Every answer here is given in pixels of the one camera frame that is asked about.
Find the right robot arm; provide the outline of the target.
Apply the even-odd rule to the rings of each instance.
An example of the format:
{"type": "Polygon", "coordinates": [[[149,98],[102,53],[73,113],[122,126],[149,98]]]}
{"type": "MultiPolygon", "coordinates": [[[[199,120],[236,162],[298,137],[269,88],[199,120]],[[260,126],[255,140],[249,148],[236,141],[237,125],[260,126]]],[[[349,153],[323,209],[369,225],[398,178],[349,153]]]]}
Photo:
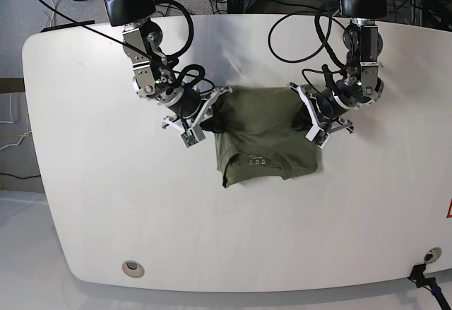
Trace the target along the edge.
{"type": "Polygon", "coordinates": [[[103,0],[113,27],[123,27],[123,48],[133,65],[133,84],[136,94],[166,107],[172,115],[164,118],[162,128],[177,129],[186,147],[201,142],[207,132],[221,134],[227,127],[220,109],[230,87],[199,88],[206,79],[200,64],[189,64],[175,70],[179,58],[194,40],[194,22],[189,12],[174,0],[103,0]],[[160,45],[163,33],[151,16],[158,4],[178,8],[186,19],[188,38],[184,46],[173,54],[166,54],[160,45]]]}

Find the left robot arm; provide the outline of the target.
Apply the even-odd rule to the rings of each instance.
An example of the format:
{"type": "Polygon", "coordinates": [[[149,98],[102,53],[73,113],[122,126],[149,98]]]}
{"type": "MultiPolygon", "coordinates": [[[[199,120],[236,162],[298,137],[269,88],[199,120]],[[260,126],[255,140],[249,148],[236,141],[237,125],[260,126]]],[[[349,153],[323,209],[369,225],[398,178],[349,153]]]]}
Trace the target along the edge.
{"type": "Polygon", "coordinates": [[[325,16],[332,23],[335,19],[329,4],[320,8],[314,16],[314,26],[321,41],[320,50],[326,50],[338,70],[332,71],[323,65],[325,89],[320,91],[307,81],[304,85],[289,83],[302,101],[300,112],[293,126],[306,131],[308,141],[323,148],[331,134],[347,130],[353,133],[354,126],[344,114],[377,102],[383,92],[384,82],[379,77],[378,57],[383,49],[383,40],[376,20],[387,14],[386,0],[340,0],[339,13],[348,18],[349,24],[343,32],[343,43],[347,56],[341,62],[328,43],[329,31],[322,31],[320,18],[325,16]]]}

